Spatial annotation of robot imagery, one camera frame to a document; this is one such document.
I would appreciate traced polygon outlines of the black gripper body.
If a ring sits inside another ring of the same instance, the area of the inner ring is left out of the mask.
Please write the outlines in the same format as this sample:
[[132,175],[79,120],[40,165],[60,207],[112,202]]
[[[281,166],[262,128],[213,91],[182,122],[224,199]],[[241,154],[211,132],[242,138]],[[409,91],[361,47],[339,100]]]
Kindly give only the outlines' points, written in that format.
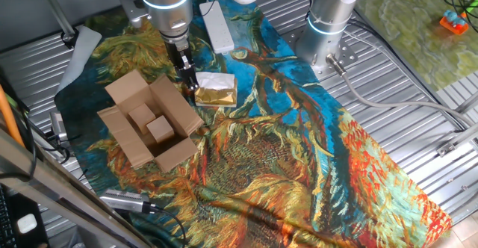
[[168,57],[176,71],[191,69],[194,65],[190,42],[180,40],[165,42]]

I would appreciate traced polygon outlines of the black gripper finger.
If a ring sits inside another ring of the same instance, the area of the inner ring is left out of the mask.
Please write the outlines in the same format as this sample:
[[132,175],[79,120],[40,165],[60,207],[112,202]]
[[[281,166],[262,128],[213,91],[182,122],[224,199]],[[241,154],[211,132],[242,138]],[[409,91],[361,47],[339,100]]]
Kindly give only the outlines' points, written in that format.
[[180,69],[178,71],[178,74],[184,80],[188,89],[194,88],[194,70],[193,69]]
[[194,66],[191,66],[190,68],[186,69],[186,80],[189,90],[195,90],[199,87]]

